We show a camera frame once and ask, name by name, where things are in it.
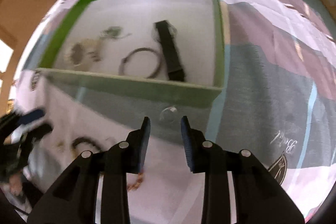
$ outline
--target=wire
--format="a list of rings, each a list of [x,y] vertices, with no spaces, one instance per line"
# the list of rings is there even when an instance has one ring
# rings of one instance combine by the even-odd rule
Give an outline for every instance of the wire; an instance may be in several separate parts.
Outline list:
[[[98,150],[99,153],[104,151],[104,149],[95,140],[93,140],[89,137],[79,137],[79,138],[76,138],[75,140],[73,140],[73,142],[71,144],[71,152],[73,154],[74,159],[78,156],[76,148],[81,143],[86,143],[86,144],[92,145],[95,149]]]
[[[154,53],[157,56],[157,58],[159,59],[159,62],[157,63],[157,66],[156,66],[155,70],[152,72],[151,75],[149,75],[148,77],[146,77],[147,79],[155,78],[158,75],[158,73],[160,72],[161,67],[162,67],[162,56],[156,50],[154,50],[152,48],[146,48],[146,47],[137,48],[137,49],[133,50],[125,58],[123,58],[121,60],[121,64],[119,66],[119,75],[125,75],[125,72],[124,72],[125,64],[127,62],[129,62],[131,56],[133,56],[137,52],[152,52],[152,53]]]
[[[11,205],[14,207],[14,210],[16,210],[16,211],[18,211],[18,212],[20,212],[20,213],[22,213],[22,214],[24,214],[24,215],[26,215],[26,216],[29,215],[29,213],[27,213],[27,212],[25,212],[25,211],[19,209],[18,207],[16,207],[16,206],[13,205],[12,203],[11,203]]]

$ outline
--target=bed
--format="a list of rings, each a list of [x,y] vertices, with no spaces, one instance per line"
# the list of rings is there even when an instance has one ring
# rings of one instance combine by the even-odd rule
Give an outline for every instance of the bed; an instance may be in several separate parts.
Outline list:
[[[32,89],[53,33],[77,1],[60,0],[46,15],[47,26],[18,81],[16,107],[43,106],[54,125],[31,154],[32,181],[47,190],[73,160],[75,138],[94,137],[108,149],[148,116],[144,182],[128,195],[132,223],[200,223],[204,175],[186,166],[180,118],[187,115],[193,128],[223,149],[252,151],[310,219],[336,181],[336,26],[320,0],[220,0],[224,81],[207,108],[44,77]]]

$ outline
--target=green box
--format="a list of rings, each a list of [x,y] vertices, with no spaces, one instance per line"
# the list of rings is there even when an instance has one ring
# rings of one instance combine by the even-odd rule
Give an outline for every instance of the green box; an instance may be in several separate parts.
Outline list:
[[[214,3],[215,22],[215,73],[213,86],[195,85],[186,82],[164,81],[156,79],[136,78],[129,76],[107,75],[73,70],[52,69],[63,42],[71,28],[95,0],[79,0],[66,15],[55,31],[50,44],[39,64],[40,70],[50,80],[70,85],[83,86],[89,89],[108,92],[121,96],[137,97],[147,100],[168,102],[171,104],[193,107],[209,107],[221,93],[224,82],[224,37],[219,0]]]

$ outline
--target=light blue stripe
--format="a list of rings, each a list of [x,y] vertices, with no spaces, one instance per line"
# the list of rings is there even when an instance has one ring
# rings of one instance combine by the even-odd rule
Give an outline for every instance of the light blue stripe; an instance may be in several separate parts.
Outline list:
[[[85,92],[86,92],[86,88],[83,87],[83,86],[80,87],[80,88],[78,89],[78,92],[77,92],[77,94],[76,94],[76,100],[77,100],[78,102],[81,103],[81,102],[83,101]]]
[[[205,138],[209,141],[216,142],[219,126],[221,125],[223,109],[226,99],[226,89],[230,72],[230,51],[231,45],[226,44],[224,49],[224,84],[220,95],[212,103],[209,115]]]
[[[336,154],[336,145],[335,145],[335,149],[334,149],[333,156],[331,157],[331,162],[330,162],[330,165],[332,165],[332,164],[333,164],[333,162],[334,162],[335,154]]]
[[[313,86],[311,88],[311,93],[310,93],[309,101],[308,101],[306,133],[304,135],[303,146],[302,146],[302,151],[301,151],[301,155],[299,158],[299,162],[297,163],[297,166],[296,166],[297,169],[300,169],[302,167],[303,160],[305,159],[309,135],[310,135],[311,116],[312,116],[313,106],[315,104],[316,98],[317,98],[317,87],[316,87],[315,82],[313,82]]]

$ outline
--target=black strap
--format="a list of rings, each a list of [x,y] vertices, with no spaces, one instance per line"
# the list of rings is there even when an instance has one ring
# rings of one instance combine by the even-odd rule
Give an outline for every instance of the black strap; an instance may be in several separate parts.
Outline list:
[[[25,224],[25,221],[18,215],[0,188],[0,216],[1,223]]]
[[[35,141],[53,130],[49,123],[43,123],[35,129],[24,133],[18,143],[0,146],[0,181],[7,182],[9,177],[28,165],[29,155]]]
[[[162,46],[163,55],[167,65],[169,80],[184,82],[184,71],[175,48],[174,39],[169,31],[169,26],[167,20],[155,23],[155,27],[159,34],[159,43]]]
[[[41,190],[28,180],[25,182],[22,182],[22,191],[26,195],[32,208],[35,207],[37,202],[43,196],[43,193],[41,192]]]

